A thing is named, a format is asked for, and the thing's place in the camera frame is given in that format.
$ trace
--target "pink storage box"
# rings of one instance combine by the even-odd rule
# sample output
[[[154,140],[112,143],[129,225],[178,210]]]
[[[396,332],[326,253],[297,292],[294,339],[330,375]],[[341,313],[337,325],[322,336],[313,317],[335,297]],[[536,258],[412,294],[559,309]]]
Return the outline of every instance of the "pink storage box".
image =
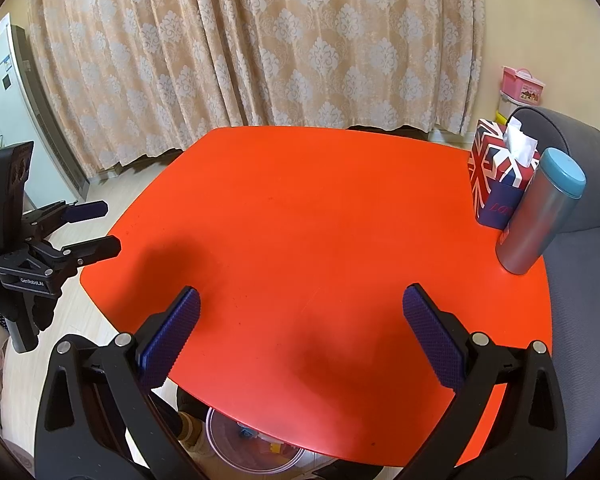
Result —
[[[526,68],[516,70],[508,66],[504,67],[501,90],[512,99],[538,105],[543,89],[544,83],[533,77]]]

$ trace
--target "white floor-standing air conditioner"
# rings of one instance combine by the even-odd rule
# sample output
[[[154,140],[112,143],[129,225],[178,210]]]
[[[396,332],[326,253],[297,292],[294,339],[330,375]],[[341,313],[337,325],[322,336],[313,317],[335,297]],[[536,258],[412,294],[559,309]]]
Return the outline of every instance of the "white floor-standing air conditioner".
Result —
[[[89,181],[51,112],[25,31],[0,35],[0,137],[8,146],[34,141],[25,193],[35,207],[86,199]]]

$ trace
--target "blue gripper pad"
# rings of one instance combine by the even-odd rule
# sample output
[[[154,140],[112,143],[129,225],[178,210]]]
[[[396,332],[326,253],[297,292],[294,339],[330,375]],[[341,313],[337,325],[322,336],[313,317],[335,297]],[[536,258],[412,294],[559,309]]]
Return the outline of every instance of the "blue gripper pad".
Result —
[[[438,317],[446,313],[441,313],[417,284],[404,291],[402,312],[440,384],[458,393],[464,384],[464,355]]]
[[[83,220],[91,220],[92,218],[100,218],[109,212],[109,206],[104,200],[97,202],[86,202],[68,207],[62,215],[62,220],[69,224],[82,222]]]
[[[196,326],[200,318],[200,295],[197,290],[192,286],[186,286],[165,313],[150,316],[145,324],[160,318],[162,323],[155,330],[154,336],[143,345],[136,359],[140,385],[145,391],[159,388],[164,384],[180,351]]]

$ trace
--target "beige curtain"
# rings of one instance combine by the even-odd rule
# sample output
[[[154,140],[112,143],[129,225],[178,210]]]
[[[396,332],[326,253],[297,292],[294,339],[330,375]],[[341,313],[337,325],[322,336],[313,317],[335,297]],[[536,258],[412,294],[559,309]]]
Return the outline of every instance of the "beige curtain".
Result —
[[[50,101],[89,175],[216,126],[460,133],[484,0],[30,0]]]

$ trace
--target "gray sofa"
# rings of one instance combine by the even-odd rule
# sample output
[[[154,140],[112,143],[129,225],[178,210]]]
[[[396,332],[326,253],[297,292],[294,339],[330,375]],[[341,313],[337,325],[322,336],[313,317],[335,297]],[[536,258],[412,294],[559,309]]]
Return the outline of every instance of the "gray sofa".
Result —
[[[519,108],[514,116],[540,153],[563,150],[587,177],[583,197],[544,253],[571,472],[600,438],[600,131],[544,108]]]

